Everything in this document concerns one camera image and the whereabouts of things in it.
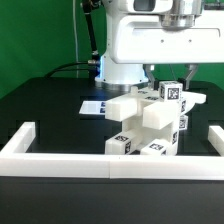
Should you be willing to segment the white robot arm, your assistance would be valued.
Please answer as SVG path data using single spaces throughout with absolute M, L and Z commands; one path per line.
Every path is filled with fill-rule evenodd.
M 184 64 L 188 86 L 204 63 L 224 63 L 222 0 L 101 0 L 107 43 L 98 82 L 113 88 L 155 81 L 150 67 Z

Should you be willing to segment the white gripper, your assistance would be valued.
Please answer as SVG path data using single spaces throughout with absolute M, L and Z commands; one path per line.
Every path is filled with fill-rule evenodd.
M 107 52 L 119 64 L 144 64 L 149 86 L 156 89 L 151 64 L 224 62 L 224 11 L 207 11 L 192 28 L 168 30 L 158 16 L 125 15 L 108 27 Z M 183 88 L 198 71 L 198 64 L 186 64 Z

